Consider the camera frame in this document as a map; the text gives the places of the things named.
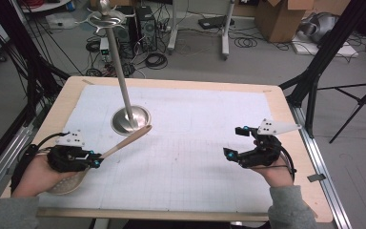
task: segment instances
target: tripod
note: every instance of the tripod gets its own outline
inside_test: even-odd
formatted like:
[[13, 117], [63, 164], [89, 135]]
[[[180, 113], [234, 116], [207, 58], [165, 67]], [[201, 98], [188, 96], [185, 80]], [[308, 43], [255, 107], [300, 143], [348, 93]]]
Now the tripod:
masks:
[[329, 143], [332, 143], [335, 141], [335, 139], [338, 137], [338, 135], [340, 135], [340, 133], [343, 131], [343, 129], [347, 126], [347, 124], [350, 123], [350, 121], [353, 119], [353, 117], [356, 116], [356, 114], [359, 112], [359, 110], [361, 110], [361, 108], [366, 105], [366, 94], [362, 97], [356, 97], [352, 94], [349, 94], [343, 90], [341, 90], [342, 88], [354, 88], [354, 87], [360, 87], [360, 86], [366, 86], [366, 84], [354, 84], [354, 85], [345, 85], [345, 86], [337, 86], [337, 87], [329, 87], [329, 88], [320, 88], [318, 90], [329, 90], [329, 89], [336, 89], [339, 92], [346, 94], [348, 96], [350, 96], [351, 98], [355, 99], [357, 101], [357, 105], [358, 108], [352, 113], [352, 115], [347, 119], [346, 123], [344, 123], [344, 125], [340, 128], [340, 130], [335, 134], [335, 136], [329, 141]]

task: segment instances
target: sweatshirt sleeve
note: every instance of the sweatshirt sleeve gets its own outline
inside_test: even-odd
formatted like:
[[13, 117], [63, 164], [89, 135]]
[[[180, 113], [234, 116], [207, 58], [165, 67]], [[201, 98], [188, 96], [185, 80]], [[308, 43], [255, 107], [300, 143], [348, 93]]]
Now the sweatshirt sleeve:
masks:
[[300, 186], [270, 188], [270, 194], [273, 206], [268, 213], [272, 228], [317, 228], [312, 209], [302, 200]]
[[0, 228], [36, 228], [38, 226], [37, 208], [38, 198], [1, 198]]

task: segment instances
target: human hand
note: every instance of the human hand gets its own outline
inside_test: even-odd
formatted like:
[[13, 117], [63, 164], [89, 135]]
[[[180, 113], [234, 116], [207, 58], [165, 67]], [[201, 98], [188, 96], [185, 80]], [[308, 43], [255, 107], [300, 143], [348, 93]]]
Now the human hand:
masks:
[[76, 172], [59, 173], [50, 167], [47, 156], [36, 156], [11, 196], [13, 198], [35, 197], [55, 186], [61, 179], [74, 175]]
[[291, 174], [288, 171], [287, 165], [281, 156], [270, 166], [257, 165], [251, 167], [252, 170], [261, 174], [270, 185], [270, 187], [286, 187], [294, 185]]

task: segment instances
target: person's left hand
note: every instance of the person's left hand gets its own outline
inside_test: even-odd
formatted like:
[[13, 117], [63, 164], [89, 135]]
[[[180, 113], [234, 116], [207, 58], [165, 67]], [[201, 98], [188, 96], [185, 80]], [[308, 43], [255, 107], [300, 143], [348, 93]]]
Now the person's left hand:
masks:
[[11, 196], [13, 198], [35, 197], [51, 189], [61, 179], [74, 175], [76, 172], [59, 173], [50, 167], [47, 156], [36, 156]]

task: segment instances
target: floor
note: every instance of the floor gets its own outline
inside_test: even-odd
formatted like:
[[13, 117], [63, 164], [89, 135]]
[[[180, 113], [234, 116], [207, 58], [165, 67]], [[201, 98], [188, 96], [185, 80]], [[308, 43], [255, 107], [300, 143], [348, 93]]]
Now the floor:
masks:
[[[71, 13], [76, 21], [84, 20], [88, 14], [84, 6], [79, 6]], [[196, 24], [199, 18], [199, 15], [188, 14], [180, 26], [199, 30], [200, 27]], [[234, 20], [232, 31], [254, 27], [252, 18]], [[51, 36], [79, 70], [86, 70], [90, 66], [89, 53], [85, 49], [86, 40], [93, 36], [93, 31], [94, 28], [88, 24], [81, 24], [71, 30], [56, 31]], [[241, 32], [255, 33], [257, 29]], [[46, 38], [54, 65], [64, 72], [80, 74], [47, 35], [43, 36]], [[141, 73], [135, 72], [131, 77], [279, 85], [301, 74], [314, 58], [311, 55], [296, 54], [291, 46], [285, 46], [283, 49], [256, 39], [255, 47], [239, 48], [235, 45], [237, 41], [230, 39], [230, 55], [228, 60], [224, 61], [221, 57], [221, 40], [217, 33], [180, 31], [175, 52], [167, 55], [166, 68], [144, 68], [140, 70]], [[358, 57], [336, 57], [322, 75], [319, 87], [366, 83], [366, 46], [358, 46], [356, 41], [350, 43], [359, 51]], [[103, 63], [100, 62], [96, 61], [94, 67], [102, 69]], [[288, 89], [285, 94], [290, 94], [291, 91], [292, 89]], [[361, 97], [366, 94], [366, 87], [350, 88], [347, 92]], [[25, 104], [25, 94], [14, 67], [10, 61], [0, 62], [0, 137]], [[351, 97], [335, 90], [318, 91], [314, 135], [351, 225], [354, 228], [366, 228], [366, 106], [335, 142], [329, 143], [356, 104]], [[90, 222], [90, 219], [41, 219], [39, 228], [70, 228], [75, 225], [78, 228], [88, 228]], [[112, 220], [109, 228], [120, 228], [122, 223], [123, 221]], [[336, 228], [334, 223], [319, 223], [318, 226]]]

